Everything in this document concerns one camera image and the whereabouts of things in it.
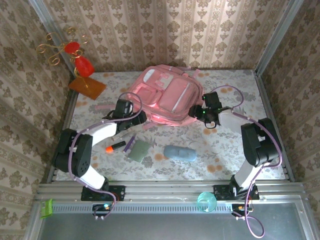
teal cup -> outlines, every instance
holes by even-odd
[[[216,209],[217,199],[211,192],[203,192],[198,196],[196,206],[201,212],[209,213]]]

white floral mat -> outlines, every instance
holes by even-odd
[[[82,130],[106,116],[111,109],[97,110],[96,106],[115,105],[118,96],[125,92],[140,74],[138,71],[94,73],[91,77],[107,84],[107,88],[96,100],[79,94],[70,128]],[[203,70],[197,80],[201,82],[205,93],[227,84],[239,88],[245,101],[237,112],[254,119],[266,117],[252,70]],[[240,95],[230,87],[220,88],[218,96],[223,106],[232,107],[241,100]],[[123,140],[128,142],[132,135],[128,134]],[[135,139],[152,145],[141,163],[127,158],[128,154],[124,153],[122,148],[107,154],[106,147],[114,142],[105,139],[93,147],[91,165],[114,181],[229,180],[245,161],[241,135],[222,126],[209,130],[202,122],[183,127],[157,125],[146,131],[140,128]],[[183,162],[165,158],[163,152],[167,145],[196,150],[196,161]],[[69,179],[67,173],[58,171],[55,180]],[[258,179],[285,179],[285,175],[281,167],[265,169]]]

